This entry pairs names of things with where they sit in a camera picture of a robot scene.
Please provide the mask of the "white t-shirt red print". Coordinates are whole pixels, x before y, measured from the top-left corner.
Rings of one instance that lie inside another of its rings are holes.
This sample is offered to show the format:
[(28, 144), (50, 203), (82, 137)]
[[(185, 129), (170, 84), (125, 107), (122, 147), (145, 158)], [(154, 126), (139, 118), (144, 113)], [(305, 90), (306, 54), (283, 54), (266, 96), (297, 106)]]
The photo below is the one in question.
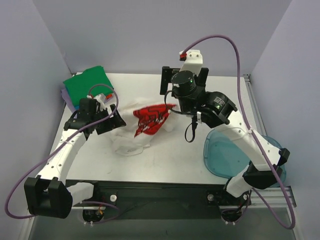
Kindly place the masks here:
[(171, 109), (176, 110), (177, 105), (141, 97), (119, 107), (126, 126), (109, 132), (112, 150), (125, 157), (141, 154), (160, 130), (170, 133), (175, 129), (178, 115)]

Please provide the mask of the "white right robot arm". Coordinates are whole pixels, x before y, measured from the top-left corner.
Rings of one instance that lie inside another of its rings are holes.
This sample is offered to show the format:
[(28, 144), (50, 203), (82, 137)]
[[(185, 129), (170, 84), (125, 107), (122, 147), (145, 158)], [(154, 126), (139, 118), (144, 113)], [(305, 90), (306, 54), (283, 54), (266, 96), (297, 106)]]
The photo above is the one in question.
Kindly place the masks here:
[(199, 123), (225, 135), (249, 158), (247, 166), (231, 177), (221, 192), (222, 200), (233, 204), (252, 188), (264, 190), (281, 179), (282, 166), (290, 152), (268, 142), (257, 131), (246, 125), (236, 105), (219, 91), (206, 91), (208, 68), (199, 75), (188, 70), (162, 67), (160, 94), (178, 100), (178, 114), (191, 118), (192, 131)]

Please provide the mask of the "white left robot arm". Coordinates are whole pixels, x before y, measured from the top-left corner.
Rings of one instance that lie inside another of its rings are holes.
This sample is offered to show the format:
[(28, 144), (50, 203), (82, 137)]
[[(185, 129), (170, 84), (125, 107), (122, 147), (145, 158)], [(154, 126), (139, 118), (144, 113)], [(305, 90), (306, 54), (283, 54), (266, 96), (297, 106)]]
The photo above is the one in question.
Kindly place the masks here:
[(82, 146), (89, 136), (98, 135), (126, 126), (118, 112), (118, 104), (106, 107), (96, 98), (82, 98), (63, 126), (59, 143), (46, 160), (36, 177), (24, 182), (24, 192), (29, 213), (65, 219), (73, 206), (85, 201), (95, 206), (101, 201), (101, 193), (89, 182), (66, 186), (67, 175)]

